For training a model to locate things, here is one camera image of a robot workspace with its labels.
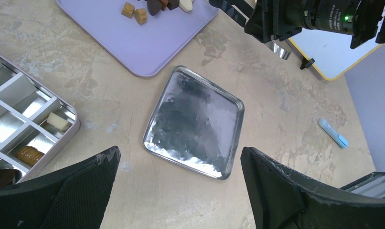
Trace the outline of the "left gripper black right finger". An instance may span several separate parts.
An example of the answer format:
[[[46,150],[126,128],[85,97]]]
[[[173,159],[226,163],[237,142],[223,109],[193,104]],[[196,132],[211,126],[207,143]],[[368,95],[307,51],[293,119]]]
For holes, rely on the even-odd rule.
[[[360,191],[377,174],[336,188],[254,147],[244,147],[240,160],[258,229],[385,229],[385,192]]]

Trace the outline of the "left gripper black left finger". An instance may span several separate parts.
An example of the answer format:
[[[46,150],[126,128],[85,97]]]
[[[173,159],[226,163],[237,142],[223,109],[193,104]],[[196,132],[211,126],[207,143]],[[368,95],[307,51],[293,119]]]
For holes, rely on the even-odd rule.
[[[112,146],[0,190],[0,229],[98,229],[121,158]]]

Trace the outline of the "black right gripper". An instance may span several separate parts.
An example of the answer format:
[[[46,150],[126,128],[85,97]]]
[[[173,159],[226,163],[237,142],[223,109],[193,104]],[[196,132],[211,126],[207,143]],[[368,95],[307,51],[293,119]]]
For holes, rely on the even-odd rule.
[[[244,32],[261,43],[284,41],[300,32],[303,18],[300,11],[302,0],[258,0],[252,8],[245,0],[208,0],[213,7],[221,9],[241,27]]]

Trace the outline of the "pink divided chocolate tin box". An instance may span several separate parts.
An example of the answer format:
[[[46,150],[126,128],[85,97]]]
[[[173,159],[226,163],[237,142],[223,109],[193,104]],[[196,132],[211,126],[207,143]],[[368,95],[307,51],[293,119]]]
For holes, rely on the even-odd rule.
[[[46,122],[55,113],[71,123],[64,132]],[[66,101],[0,55],[0,169],[22,172],[30,180],[51,162],[79,130],[76,110]],[[44,156],[30,166],[16,157],[24,146]]]

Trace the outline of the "white chocolate piece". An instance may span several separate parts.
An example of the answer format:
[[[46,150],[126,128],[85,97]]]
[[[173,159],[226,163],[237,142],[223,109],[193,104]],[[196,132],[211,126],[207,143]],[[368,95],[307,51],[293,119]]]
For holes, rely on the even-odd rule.
[[[190,12],[193,9],[193,0],[179,0],[179,7],[184,12]]]

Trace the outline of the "caramel chocolate piece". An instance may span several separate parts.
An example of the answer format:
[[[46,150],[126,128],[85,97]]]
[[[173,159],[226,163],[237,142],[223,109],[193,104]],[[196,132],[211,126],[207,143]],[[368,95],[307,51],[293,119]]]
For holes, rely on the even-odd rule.
[[[123,15],[129,19],[132,19],[134,10],[135,10],[135,6],[133,4],[131,4],[129,2],[125,2],[124,6],[121,10],[121,15]]]
[[[144,8],[135,9],[134,17],[139,25],[142,25],[147,22],[147,14]]]

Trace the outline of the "light blue marker pen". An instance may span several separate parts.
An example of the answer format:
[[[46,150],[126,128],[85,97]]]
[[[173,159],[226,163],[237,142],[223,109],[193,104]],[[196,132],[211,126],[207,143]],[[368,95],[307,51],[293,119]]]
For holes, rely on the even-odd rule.
[[[318,124],[340,148],[346,148],[349,145],[349,142],[326,119],[319,119]]]

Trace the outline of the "lavender plastic tray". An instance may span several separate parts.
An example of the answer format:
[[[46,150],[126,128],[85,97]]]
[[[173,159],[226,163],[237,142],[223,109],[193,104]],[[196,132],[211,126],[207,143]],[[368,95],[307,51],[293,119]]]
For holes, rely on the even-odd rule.
[[[140,25],[121,14],[124,0],[58,0],[57,5],[80,28],[131,73],[156,75],[219,12],[205,0],[193,9],[147,15]]]

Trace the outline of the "black whiteboard foot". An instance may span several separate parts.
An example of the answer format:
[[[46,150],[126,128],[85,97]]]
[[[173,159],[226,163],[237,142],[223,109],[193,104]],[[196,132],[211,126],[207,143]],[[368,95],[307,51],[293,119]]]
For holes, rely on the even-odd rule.
[[[300,65],[300,69],[301,70],[304,70],[304,69],[308,69],[310,68],[313,64],[315,63],[315,60],[313,58],[311,59],[307,59],[305,57],[302,58],[302,61],[301,61],[301,65]]]

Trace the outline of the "silver square tin lid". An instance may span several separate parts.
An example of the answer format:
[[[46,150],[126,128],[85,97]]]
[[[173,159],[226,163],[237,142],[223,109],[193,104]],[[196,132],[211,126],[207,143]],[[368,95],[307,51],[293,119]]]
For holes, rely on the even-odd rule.
[[[178,65],[152,112],[143,146],[190,171],[226,180],[232,172],[244,112],[240,99]]]

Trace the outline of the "yellow framed whiteboard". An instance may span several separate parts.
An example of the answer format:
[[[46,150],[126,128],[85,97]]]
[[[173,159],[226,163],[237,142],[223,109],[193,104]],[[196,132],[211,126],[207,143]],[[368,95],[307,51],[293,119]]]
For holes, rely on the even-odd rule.
[[[333,81],[370,55],[381,44],[369,40],[356,49],[350,48],[351,36],[319,30],[303,29],[289,41],[312,67],[328,81]]]

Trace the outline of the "aluminium frame rail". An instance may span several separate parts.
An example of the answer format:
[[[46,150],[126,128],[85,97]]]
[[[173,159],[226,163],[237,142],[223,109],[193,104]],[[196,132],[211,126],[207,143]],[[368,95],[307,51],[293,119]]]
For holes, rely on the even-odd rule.
[[[372,172],[341,189],[358,195],[385,199],[385,172]]]

